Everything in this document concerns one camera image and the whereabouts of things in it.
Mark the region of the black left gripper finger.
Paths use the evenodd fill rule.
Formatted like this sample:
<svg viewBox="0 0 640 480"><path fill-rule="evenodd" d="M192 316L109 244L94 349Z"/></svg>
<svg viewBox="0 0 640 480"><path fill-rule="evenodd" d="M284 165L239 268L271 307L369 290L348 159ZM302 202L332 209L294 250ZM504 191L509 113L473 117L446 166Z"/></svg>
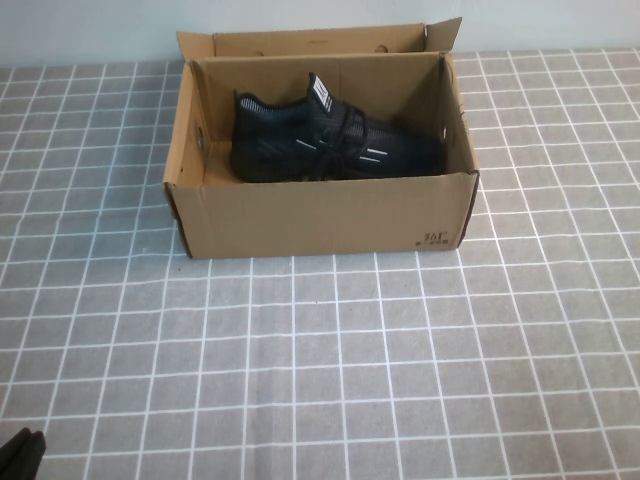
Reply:
<svg viewBox="0 0 640 480"><path fill-rule="evenodd" d="M44 434L42 432L33 432L29 440L29 446L28 479L34 480L46 451L46 440Z"/></svg>
<svg viewBox="0 0 640 480"><path fill-rule="evenodd" d="M31 438L31 431L23 428L1 447L1 479L29 479L31 474L25 464L23 448Z"/></svg>

